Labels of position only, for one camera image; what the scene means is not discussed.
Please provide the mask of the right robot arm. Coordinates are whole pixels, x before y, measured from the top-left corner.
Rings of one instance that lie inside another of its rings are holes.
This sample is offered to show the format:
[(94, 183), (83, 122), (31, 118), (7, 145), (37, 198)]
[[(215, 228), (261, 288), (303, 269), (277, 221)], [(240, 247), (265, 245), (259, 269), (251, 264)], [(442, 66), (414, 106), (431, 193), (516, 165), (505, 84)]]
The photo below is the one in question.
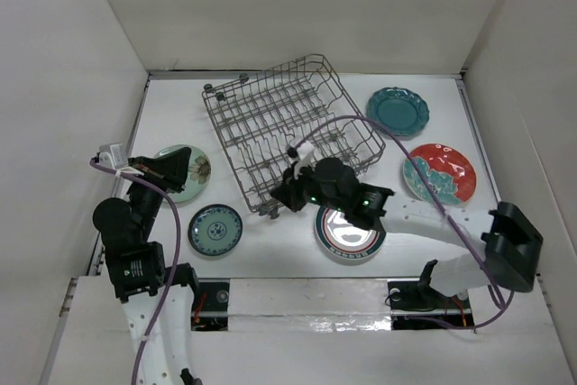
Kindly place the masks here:
[[(467, 289), (489, 286), (510, 292), (532, 291), (543, 243), (542, 235), (522, 211), (501, 202), (490, 211), (468, 212), (449, 208), (439, 200), (413, 200), (388, 188), (361, 183), (352, 168), (337, 158), (319, 161), (315, 167), (291, 167), (270, 195), (296, 213), (306, 205), (335, 211), (349, 228), (374, 233), (377, 241), (389, 234), (406, 234), (463, 247), (465, 254), (448, 261), (429, 261), (417, 283), (421, 303), (436, 307)], [(324, 278), (323, 270), (307, 248), (308, 236), (296, 221), (269, 229), (250, 228), (234, 210), (223, 204), (204, 206), (190, 215), (201, 229), (184, 222), (188, 212), (176, 209), (177, 228), (185, 241), (209, 242), (196, 247), (204, 257), (231, 251), (235, 238), (245, 240), (250, 258), (243, 261), (242, 277)]]

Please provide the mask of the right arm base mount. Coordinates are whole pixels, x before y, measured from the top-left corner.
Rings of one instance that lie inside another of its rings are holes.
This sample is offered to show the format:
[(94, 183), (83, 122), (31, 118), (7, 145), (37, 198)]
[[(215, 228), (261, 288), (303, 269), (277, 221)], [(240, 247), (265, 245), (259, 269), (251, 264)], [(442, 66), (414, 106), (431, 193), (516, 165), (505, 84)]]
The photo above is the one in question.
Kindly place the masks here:
[(437, 260), (425, 265), (417, 280), (389, 280), (384, 303), (393, 331), (468, 328), (475, 325), (468, 293), (447, 297), (429, 283)]

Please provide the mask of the light green floral plate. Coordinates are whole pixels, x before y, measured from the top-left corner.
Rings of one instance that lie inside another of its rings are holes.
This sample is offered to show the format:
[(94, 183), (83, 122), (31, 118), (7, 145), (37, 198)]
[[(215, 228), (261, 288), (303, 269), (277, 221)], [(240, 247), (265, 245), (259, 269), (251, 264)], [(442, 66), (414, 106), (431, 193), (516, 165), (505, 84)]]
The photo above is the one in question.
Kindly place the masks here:
[(189, 148), (191, 156), (188, 166), (188, 178), (183, 191), (170, 193), (169, 197), (176, 204), (188, 202), (198, 196), (207, 186), (211, 176), (211, 163), (207, 155), (198, 147), (188, 144), (175, 144), (158, 151), (154, 157), (159, 158), (181, 148)]

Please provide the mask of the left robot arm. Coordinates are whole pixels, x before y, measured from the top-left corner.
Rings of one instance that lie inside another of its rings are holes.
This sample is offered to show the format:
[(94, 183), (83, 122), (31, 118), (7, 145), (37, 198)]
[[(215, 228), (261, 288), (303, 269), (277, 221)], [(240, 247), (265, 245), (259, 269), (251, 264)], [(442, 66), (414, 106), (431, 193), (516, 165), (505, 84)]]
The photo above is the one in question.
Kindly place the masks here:
[(179, 211), (170, 194), (183, 191), (192, 150), (158, 158), (129, 158), (120, 143), (101, 146), (92, 168), (129, 181), (125, 197), (110, 197), (92, 221), (104, 246), (105, 267), (125, 314), (135, 351), (133, 384), (199, 384), (191, 364), (192, 308), (200, 301), (195, 270), (164, 258), (150, 235), (162, 204)]

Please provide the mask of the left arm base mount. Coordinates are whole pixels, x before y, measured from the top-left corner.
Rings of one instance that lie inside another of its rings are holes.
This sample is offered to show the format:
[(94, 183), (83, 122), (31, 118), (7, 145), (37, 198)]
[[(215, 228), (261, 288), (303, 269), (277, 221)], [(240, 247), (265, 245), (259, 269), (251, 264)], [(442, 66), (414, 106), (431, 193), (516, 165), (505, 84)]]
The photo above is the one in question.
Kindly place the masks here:
[(228, 330), (230, 280), (200, 280), (193, 307), (193, 332), (223, 332)]

